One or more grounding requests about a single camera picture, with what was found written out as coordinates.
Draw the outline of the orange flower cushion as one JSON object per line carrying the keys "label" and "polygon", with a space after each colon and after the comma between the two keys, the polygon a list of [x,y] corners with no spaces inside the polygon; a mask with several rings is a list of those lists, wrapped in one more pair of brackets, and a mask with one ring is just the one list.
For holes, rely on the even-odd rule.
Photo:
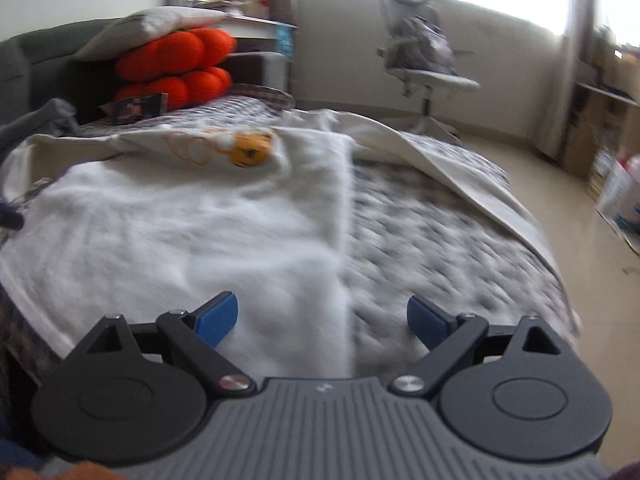
{"label": "orange flower cushion", "polygon": [[226,93],[232,76],[221,67],[236,39],[219,28],[177,30],[123,53],[115,72],[124,83],[114,99],[163,94],[168,110],[205,104]]}

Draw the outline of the grey blanket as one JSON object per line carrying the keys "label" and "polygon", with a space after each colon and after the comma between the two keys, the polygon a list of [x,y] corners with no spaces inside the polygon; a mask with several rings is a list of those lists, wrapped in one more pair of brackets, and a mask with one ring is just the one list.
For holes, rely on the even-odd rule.
{"label": "grey blanket", "polygon": [[79,131],[79,125],[75,115],[76,108],[69,102],[58,98],[49,100],[39,110],[2,126],[1,142],[17,142],[38,133],[49,136],[76,134]]}

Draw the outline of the grey backpack on chair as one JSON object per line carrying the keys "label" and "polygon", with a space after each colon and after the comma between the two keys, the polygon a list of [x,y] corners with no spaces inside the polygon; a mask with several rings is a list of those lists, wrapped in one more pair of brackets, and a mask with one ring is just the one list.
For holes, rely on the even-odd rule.
{"label": "grey backpack on chair", "polygon": [[393,67],[448,75],[457,73],[454,51],[437,25],[422,16],[411,15],[404,18],[396,30],[398,44]]}

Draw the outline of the smartphone showing video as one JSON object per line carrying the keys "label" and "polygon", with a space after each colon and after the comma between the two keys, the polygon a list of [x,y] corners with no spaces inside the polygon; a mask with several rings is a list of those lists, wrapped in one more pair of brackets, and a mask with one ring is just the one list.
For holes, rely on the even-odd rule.
{"label": "smartphone showing video", "polygon": [[167,99],[167,93],[154,93],[118,100],[113,108],[113,122],[128,125],[163,115],[167,110]]}

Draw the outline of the white pillow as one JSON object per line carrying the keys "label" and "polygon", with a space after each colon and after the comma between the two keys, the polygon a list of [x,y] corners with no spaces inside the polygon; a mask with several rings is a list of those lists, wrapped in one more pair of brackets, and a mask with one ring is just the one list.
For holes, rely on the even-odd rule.
{"label": "white pillow", "polygon": [[157,6],[130,14],[108,25],[79,49],[75,58],[79,61],[118,58],[126,51],[163,38],[178,29],[215,25],[226,17],[226,12],[217,10]]}

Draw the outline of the white cardboard box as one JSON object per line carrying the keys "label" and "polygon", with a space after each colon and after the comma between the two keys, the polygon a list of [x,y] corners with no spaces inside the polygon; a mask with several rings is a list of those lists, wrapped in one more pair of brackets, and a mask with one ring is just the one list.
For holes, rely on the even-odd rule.
{"label": "white cardboard box", "polygon": [[597,213],[636,254],[639,253],[639,155],[616,160],[597,201]]}

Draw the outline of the dark grey sofa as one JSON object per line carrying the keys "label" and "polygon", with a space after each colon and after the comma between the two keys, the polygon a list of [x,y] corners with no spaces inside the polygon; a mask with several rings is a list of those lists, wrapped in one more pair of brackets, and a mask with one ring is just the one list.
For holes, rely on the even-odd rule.
{"label": "dark grey sofa", "polygon": [[[119,57],[79,61],[75,54],[111,24],[110,20],[77,22],[35,30],[2,42],[2,124],[9,125],[55,98],[76,108],[79,125],[104,118],[104,105],[114,106],[115,93],[124,84],[115,72]],[[286,89],[288,61],[277,52],[234,52],[221,67],[232,76],[232,85],[226,93],[244,86]]]}

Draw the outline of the wooden shelf unit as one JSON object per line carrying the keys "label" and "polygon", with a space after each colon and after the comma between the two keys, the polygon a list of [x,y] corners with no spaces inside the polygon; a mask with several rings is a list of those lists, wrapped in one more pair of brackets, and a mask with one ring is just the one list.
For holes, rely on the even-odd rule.
{"label": "wooden shelf unit", "polygon": [[610,47],[574,84],[561,167],[597,200],[614,162],[639,153],[639,50]]}

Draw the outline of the grey office chair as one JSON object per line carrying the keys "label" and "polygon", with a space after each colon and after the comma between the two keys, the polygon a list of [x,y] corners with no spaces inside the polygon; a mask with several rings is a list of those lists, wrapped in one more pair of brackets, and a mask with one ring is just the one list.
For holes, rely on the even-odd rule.
{"label": "grey office chair", "polygon": [[[384,27],[388,33],[387,44],[378,49],[378,56],[383,60],[386,73],[402,83],[402,95],[406,98],[410,98],[416,90],[423,91],[421,114],[412,127],[412,132],[421,136],[430,136],[442,142],[457,144],[459,142],[458,130],[440,122],[432,114],[432,93],[436,89],[444,89],[451,94],[474,92],[480,90],[480,83],[461,76],[457,69],[455,75],[448,75],[393,67],[392,62],[398,44],[398,40],[395,38],[396,28],[404,18],[411,15],[422,16],[441,30],[442,26],[440,26],[437,11],[430,5],[430,0],[378,0],[378,4]],[[454,68],[456,68],[458,54],[469,55],[471,53],[469,50],[452,50],[454,51]]]}

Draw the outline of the grey right curtain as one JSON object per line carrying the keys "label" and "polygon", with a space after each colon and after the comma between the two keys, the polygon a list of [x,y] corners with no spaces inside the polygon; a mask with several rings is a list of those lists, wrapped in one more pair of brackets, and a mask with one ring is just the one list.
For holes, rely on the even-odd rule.
{"label": "grey right curtain", "polygon": [[536,149],[551,159],[556,159],[562,150],[578,65],[588,53],[595,16],[596,0],[570,0],[560,58],[554,70],[546,114],[535,142]]}

